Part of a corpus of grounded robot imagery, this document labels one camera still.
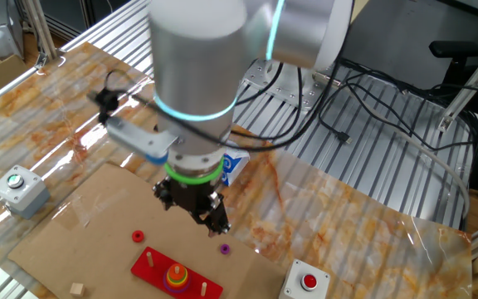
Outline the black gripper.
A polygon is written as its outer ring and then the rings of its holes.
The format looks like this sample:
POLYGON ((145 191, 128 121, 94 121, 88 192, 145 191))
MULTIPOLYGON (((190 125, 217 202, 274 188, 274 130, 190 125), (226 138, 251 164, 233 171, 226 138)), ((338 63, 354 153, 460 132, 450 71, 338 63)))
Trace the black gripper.
POLYGON ((186 184, 166 177, 153 186, 154 196, 165 210, 180 207, 191 213, 193 220, 208 229, 210 238, 226 234, 231 229, 223 195, 218 193, 220 179, 202 184, 186 184))

